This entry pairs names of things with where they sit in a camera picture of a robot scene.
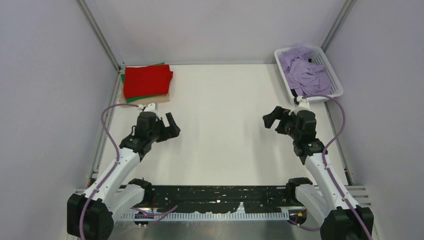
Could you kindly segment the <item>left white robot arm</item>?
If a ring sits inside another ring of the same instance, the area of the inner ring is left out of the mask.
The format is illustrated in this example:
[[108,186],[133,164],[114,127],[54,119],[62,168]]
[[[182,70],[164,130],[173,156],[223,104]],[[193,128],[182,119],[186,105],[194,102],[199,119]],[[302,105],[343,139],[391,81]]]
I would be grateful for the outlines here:
[[82,194],[72,194],[66,206],[67,233],[82,240],[107,240],[116,222],[133,206],[148,207],[153,202],[149,182],[138,178],[118,191],[153,143],[179,136],[181,130],[172,113],[165,115],[168,126],[154,110],[144,110],[131,133],[116,147],[117,155],[106,170]]

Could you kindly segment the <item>red t shirt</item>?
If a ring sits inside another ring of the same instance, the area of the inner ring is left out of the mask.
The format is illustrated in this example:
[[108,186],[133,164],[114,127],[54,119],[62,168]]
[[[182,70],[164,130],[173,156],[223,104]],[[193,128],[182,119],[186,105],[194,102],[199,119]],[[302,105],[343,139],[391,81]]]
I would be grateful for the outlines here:
[[123,95],[127,99],[167,95],[174,72],[168,64],[125,69]]

